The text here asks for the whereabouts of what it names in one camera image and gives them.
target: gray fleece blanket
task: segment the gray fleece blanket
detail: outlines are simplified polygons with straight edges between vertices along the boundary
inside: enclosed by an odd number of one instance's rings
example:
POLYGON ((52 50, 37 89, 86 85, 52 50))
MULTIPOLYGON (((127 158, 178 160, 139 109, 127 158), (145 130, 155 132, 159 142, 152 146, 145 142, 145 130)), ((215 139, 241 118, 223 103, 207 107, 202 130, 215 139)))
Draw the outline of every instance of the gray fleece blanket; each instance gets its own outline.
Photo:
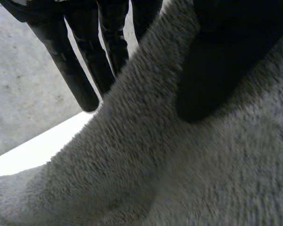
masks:
POLYGON ((283 226, 283 37, 188 124, 175 92, 198 29, 192 0, 173 1, 84 129, 51 162, 0 177, 0 226, 283 226))

